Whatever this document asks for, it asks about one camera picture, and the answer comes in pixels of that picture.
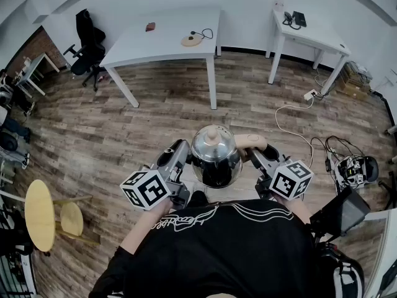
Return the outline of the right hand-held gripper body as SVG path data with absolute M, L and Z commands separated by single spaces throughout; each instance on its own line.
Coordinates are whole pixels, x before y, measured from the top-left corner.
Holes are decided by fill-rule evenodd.
M 270 199 L 272 193 L 288 201 L 300 197 L 314 176 L 302 161 L 293 161 L 271 145 L 263 151 L 250 149 L 250 160 L 261 173 L 255 189 L 262 199 Z

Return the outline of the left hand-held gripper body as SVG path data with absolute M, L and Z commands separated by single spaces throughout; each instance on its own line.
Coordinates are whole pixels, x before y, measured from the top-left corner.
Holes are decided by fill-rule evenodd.
M 162 151 L 155 161 L 133 172 L 120 184 L 130 203 L 143 210 L 151 210 L 167 197 L 176 210 L 186 207 L 190 192 L 180 180 L 189 155 L 189 143 L 176 140 Z

